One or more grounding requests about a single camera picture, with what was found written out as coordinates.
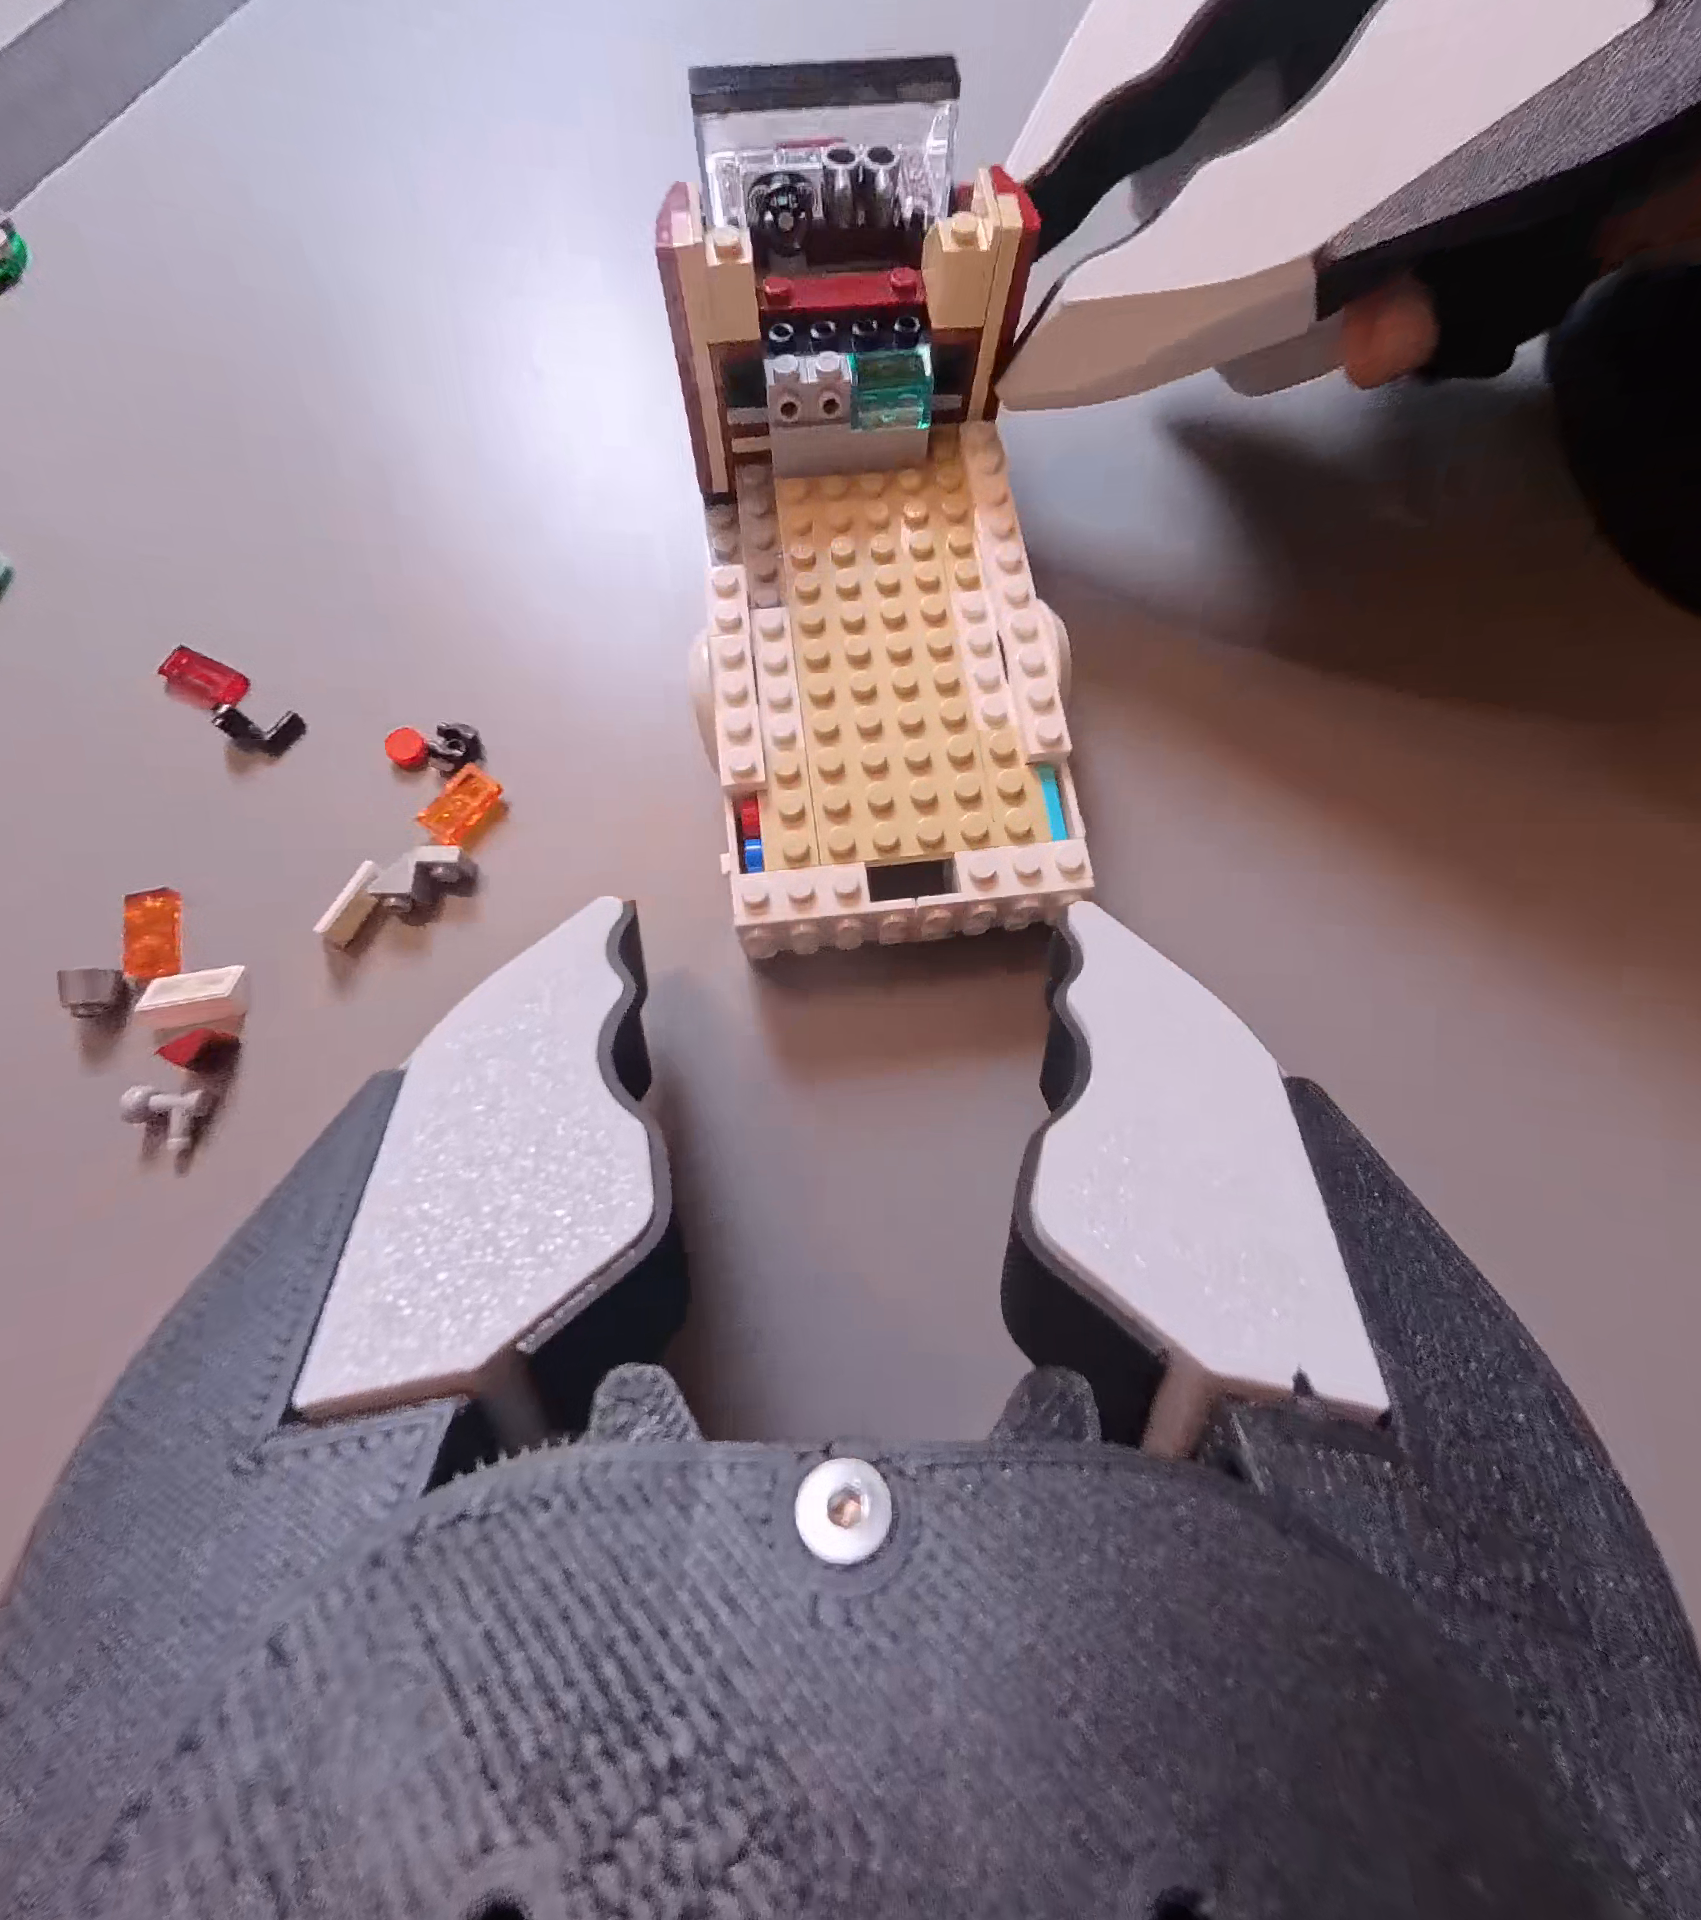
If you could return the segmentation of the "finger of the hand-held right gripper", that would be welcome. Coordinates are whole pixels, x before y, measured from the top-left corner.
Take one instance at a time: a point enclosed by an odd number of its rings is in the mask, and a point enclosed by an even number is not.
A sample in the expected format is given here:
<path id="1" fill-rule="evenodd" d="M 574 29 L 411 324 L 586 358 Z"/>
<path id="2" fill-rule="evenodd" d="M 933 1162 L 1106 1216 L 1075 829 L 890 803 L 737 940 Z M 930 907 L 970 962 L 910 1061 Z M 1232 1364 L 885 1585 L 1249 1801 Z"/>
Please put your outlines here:
<path id="1" fill-rule="evenodd" d="M 1384 3 L 1297 108 L 1061 276 L 1000 382 L 1006 409 L 1077 409 L 1255 358 L 1234 376 L 1245 392 L 1313 377 L 1317 254 L 1651 9 Z"/>
<path id="2" fill-rule="evenodd" d="M 1104 196 L 1168 159 L 1243 81 L 1296 105 L 1372 1 L 1096 1 L 1048 81 L 1009 172 L 1034 196 Z"/>

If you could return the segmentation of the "grey tap brick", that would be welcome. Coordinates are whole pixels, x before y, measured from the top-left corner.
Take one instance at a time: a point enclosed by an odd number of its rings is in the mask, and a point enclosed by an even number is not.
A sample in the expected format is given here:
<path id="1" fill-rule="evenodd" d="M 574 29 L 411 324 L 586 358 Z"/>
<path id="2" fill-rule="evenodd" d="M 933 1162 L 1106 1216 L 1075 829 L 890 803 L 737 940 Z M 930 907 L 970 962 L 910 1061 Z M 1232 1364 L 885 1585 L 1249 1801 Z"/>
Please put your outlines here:
<path id="1" fill-rule="evenodd" d="M 119 1115 L 123 1121 L 141 1130 L 162 1130 L 162 1143 L 174 1157 L 192 1152 L 197 1135 L 208 1117 L 217 1112 L 219 1092 L 208 1083 L 185 1087 L 160 1087 L 136 1083 L 119 1097 Z"/>

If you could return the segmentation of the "transparent teal brick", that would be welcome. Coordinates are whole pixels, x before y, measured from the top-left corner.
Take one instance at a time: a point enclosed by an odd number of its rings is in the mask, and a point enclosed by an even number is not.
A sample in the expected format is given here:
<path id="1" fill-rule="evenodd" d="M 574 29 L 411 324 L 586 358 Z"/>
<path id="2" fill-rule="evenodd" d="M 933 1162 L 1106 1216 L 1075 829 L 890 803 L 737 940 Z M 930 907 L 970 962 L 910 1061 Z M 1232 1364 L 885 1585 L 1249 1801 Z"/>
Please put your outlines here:
<path id="1" fill-rule="evenodd" d="M 852 427 L 860 434 L 927 431 L 935 412 L 933 348 L 859 348 L 850 354 Z"/>

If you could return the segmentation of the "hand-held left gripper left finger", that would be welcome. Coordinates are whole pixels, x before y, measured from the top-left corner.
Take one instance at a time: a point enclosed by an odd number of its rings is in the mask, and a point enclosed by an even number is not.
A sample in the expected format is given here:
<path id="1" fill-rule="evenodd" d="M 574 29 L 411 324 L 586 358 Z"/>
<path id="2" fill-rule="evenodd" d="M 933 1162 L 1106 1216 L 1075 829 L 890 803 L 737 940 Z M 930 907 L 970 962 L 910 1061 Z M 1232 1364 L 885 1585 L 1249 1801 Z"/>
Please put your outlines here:
<path id="1" fill-rule="evenodd" d="M 291 1393 L 311 1422 L 474 1399 L 523 1445 L 659 1359 L 689 1272 L 645 1107 L 639 915 L 592 899 L 412 1051 Z"/>

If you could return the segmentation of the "grey desk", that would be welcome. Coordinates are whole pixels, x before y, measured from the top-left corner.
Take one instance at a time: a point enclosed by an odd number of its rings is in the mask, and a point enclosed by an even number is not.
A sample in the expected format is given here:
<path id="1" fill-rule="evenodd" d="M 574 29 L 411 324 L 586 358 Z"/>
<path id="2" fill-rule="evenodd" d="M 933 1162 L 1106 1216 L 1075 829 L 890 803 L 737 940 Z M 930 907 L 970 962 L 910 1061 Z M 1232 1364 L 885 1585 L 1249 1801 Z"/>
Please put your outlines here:
<path id="1" fill-rule="evenodd" d="M 373 1068 L 597 894 L 636 898 L 734 1435 L 1001 1403 L 1043 943 L 742 959 L 687 651 L 703 529 L 651 255 L 703 57 L 953 47 L 1008 153 L 1057 3 L 249 3 L 29 198 L 0 298 L 0 1533 Z M 1216 377 L 1008 420 L 1102 899 L 1320 1080 L 1522 1310 L 1661 1527 L 1701 1531 L 1701 626 L 1564 465 L 1536 350 L 1379 396 Z M 246 754 L 176 646 L 306 734 Z M 429 845 L 471 724 L 505 810 L 427 918 L 313 926 Z M 225 1073 L 58 1006 L 123 898 L 245 965 Z M 174 1157 L 119 1115 L 213 1085 Z"/>

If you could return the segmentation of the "toy brick camper van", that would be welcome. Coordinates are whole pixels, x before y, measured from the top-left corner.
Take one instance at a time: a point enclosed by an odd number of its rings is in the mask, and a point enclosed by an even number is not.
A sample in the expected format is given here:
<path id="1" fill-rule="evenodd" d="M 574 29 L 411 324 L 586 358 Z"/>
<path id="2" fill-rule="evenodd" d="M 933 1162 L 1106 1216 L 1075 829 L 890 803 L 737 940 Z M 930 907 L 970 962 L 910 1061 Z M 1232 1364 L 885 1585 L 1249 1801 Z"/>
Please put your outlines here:
<path id="1" fill-rule="evenodd" d="M 752 962 L 1056 921 L 1096 892 L 1069 637 L 1000 431 L 1040 214 L 960 179 L 949 55 L 705 64 L 654 258 L 709 564 L 690 685 Z M 927 431 L 850 354 L 933 348 Z"/>

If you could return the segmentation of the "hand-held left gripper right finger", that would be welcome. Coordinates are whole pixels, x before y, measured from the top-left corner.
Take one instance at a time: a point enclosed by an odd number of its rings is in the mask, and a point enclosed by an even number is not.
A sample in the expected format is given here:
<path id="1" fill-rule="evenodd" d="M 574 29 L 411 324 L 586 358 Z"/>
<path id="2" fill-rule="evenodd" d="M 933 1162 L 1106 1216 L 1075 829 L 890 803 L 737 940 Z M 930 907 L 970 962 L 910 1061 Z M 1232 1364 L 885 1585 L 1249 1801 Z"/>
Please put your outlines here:
<path id="1" fill-rule="evenodd" d="M 1226 1403 L 1384 1452 L 1388 1383 L 1264 1041 L 1088 902 L 1056 928 L 1050 1007 L 1004 1272 L 1017 1348 L 1160 1458 L 1200 1452 Z"/>

